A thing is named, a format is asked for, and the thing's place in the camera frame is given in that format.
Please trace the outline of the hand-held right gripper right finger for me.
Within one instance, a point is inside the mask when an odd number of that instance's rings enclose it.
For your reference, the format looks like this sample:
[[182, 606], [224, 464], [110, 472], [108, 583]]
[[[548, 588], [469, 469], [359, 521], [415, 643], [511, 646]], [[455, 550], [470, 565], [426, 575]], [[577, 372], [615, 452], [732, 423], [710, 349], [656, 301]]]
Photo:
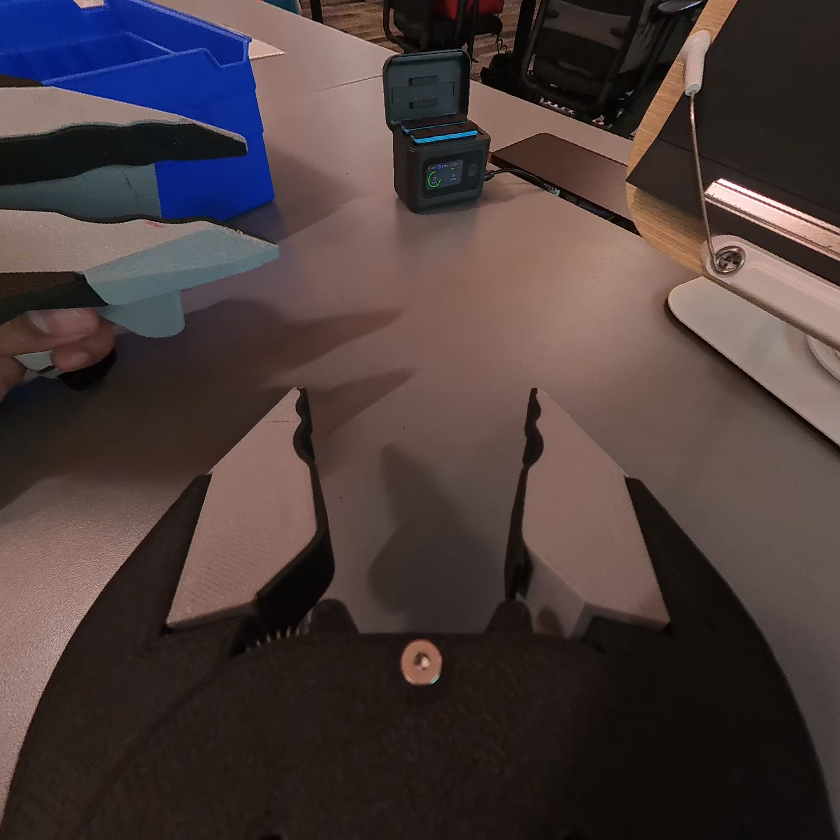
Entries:
[[539, 388], [529, 394], [524, 437], [507, 599], [551, 637], [582, 638], [594, 618], [663, 631], [669, 614], [627, 474]]

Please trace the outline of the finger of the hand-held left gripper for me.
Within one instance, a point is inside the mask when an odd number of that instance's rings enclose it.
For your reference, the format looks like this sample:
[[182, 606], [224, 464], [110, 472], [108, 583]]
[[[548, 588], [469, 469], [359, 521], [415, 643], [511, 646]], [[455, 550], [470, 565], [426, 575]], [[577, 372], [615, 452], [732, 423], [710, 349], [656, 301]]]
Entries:
[[1, 208], [75, 218], [231, 218], [215, 165], [240, 134], [179, 114], [45, 86], [2, 86]]
[[183, 331], [182, 293], [255, 270], [278, 246], [207, 220], [117, 222], [3, 209], [3, 272], [80, 272], [107, 303], [104, 319], [146, 338]]

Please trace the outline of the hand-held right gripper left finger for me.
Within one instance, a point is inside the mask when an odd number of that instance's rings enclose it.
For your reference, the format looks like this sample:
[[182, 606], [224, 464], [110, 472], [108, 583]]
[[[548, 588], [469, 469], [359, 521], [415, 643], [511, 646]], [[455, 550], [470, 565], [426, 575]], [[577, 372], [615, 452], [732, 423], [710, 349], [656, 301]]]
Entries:
[[312, 427], [294, 387], [209, 472], [168, 631], [238, 620], [247, 647], [305, 631], [335, 572]]

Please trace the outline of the person's left hand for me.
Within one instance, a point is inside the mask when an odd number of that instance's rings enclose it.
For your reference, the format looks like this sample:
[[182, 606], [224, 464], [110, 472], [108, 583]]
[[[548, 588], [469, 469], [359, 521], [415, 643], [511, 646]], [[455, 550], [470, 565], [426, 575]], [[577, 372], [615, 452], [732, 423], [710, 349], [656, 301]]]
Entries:
[[1, 327], [1, 397], [26, 377], [17, 357], [46, 352], [62, 374], [105, 360], [115, 346], [110, 322], [91, 308], [29, 311]]

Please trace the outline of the blue plastic bin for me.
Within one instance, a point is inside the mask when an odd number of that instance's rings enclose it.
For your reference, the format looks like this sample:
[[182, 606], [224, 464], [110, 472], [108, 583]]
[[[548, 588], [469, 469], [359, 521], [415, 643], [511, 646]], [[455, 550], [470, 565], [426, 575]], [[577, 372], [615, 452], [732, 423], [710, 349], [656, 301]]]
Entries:
[[160, 162], [149, 214], [226, 222], [275, 190], [250, 37], [151, 2], [2, 2], [2, 74], [193, 119], [241, 135], [246, 156]]

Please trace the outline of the dark charging case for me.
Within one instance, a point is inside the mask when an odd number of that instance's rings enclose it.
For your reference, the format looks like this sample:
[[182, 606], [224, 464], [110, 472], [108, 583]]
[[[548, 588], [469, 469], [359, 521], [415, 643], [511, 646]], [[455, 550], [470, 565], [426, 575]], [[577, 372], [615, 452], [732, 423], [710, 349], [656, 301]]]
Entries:
[[415, 214], [483, 192], [490, 136], [469, 119], [470, 68], [462, 49], [393, 55], [383, 66], [395, 193]]

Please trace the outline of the black office chair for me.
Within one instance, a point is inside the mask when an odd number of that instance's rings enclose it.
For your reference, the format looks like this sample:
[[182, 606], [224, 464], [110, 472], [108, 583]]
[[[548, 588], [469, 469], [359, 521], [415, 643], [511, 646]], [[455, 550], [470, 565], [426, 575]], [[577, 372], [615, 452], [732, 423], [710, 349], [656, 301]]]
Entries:
[[705, 2], [542, 1], [518, 55], [521, 89], [611, 128], [656, 91]]
[[384, 1], [385, 37], [406, 53], [466, 49], [499, 36], [503, 1]]

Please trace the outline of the black board on white stand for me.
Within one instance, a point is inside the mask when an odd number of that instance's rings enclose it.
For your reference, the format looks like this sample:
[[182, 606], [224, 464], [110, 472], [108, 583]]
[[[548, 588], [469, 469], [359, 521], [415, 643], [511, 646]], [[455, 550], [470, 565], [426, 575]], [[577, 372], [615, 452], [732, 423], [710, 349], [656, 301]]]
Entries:
[[839, 442], [839, 3], [709, 2], [633, 143], [638, 231], [698, 338]]

